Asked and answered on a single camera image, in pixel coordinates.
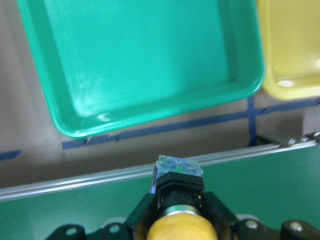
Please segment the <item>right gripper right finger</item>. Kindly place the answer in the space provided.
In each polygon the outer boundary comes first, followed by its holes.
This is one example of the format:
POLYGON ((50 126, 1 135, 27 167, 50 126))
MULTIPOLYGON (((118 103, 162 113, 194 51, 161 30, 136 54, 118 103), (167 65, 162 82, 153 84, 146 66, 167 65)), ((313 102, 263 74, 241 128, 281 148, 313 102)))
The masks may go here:
POLYGON ((212 192, 200 195, 200 213, 216 231, 219 240, 318 240, 320 230, 302 220, 284 221, 279 230, 252 217, 239 219, 212 192))

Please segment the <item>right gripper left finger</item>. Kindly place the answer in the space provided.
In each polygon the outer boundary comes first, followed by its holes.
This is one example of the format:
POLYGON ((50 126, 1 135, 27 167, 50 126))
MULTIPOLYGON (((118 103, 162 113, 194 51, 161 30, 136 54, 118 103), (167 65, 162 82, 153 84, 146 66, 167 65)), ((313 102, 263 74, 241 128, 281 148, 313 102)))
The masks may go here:
POLYGON ((65 224, 50 233, 47 240, 145 240, 158 216, 155 194, 147 193, 124 221, 107 223, 87 233, 78 224, 65 224))

